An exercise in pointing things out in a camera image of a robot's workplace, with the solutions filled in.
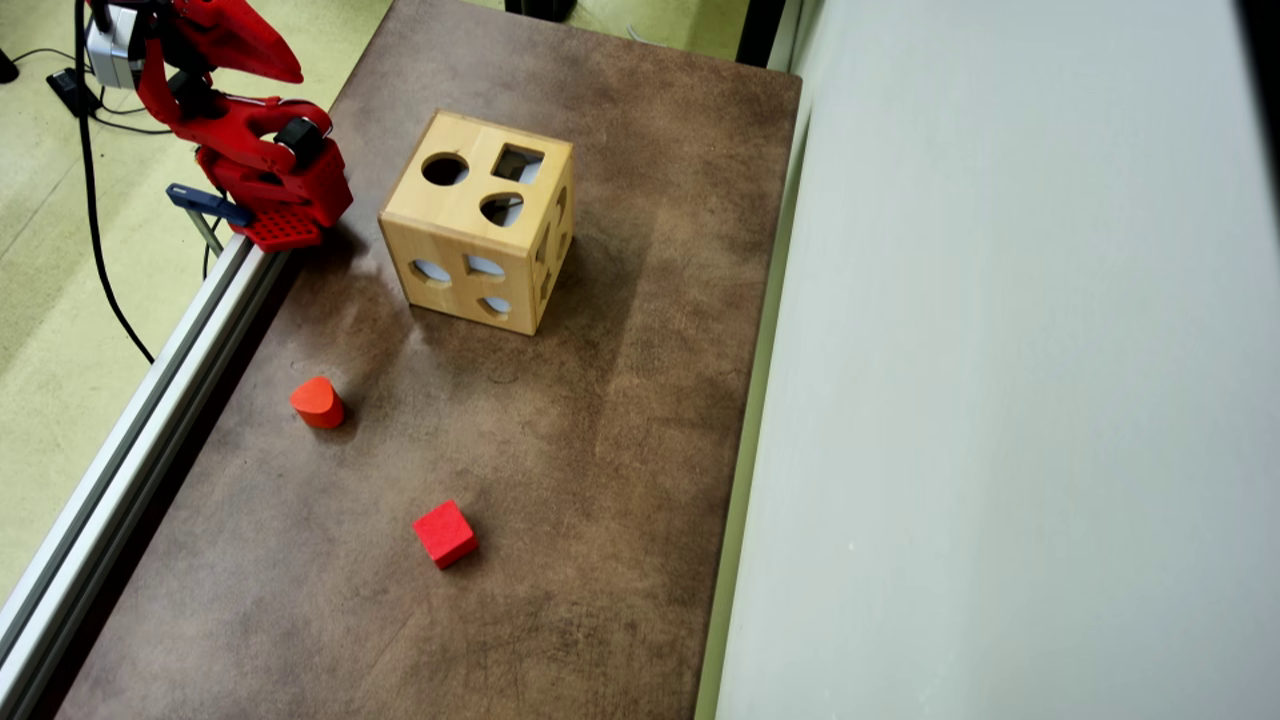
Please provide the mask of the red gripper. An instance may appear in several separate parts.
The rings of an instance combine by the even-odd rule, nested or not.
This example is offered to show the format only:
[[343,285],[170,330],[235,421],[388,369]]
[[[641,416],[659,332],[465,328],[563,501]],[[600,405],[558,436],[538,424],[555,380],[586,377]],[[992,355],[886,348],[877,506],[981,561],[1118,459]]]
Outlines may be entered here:
[[247,1],[140,1],[137,94],[159,120],[219,117],[218,68],[300,85],[288,42]]

